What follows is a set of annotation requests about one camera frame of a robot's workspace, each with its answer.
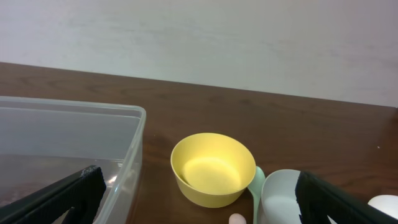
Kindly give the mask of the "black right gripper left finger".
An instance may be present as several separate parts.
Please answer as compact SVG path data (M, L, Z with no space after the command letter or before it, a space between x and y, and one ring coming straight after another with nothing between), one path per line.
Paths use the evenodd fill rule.
M93 223L106 191L101 167L90 165L1 208L1 223Z

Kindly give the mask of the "yellow bowl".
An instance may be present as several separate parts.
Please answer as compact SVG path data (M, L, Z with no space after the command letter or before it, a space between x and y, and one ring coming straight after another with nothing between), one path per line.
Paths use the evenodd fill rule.
M183 195L206 208L235 202L256 174L256 162L249 149L217 133L185 137L173 148L170 164Z

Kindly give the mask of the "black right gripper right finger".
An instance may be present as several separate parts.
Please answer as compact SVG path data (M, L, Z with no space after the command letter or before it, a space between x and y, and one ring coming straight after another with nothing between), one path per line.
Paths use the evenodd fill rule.
M394 217L360 202L310 172L300 172L295 196L302 224L397 224Z

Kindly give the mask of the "grey bowl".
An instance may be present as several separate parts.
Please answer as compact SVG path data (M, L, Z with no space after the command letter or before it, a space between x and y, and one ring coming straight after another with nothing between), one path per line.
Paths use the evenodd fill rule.
M301 211L295 196L300 171L281 169L269 174L262 186L257 223L301 224Z

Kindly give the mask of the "clear plastic container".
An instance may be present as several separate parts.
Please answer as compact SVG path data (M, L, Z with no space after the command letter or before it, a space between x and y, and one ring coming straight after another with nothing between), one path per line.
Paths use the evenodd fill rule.
M1 98L1 205L90 165L106 191L96 223L125 223L142 167L146 112L139 106Z

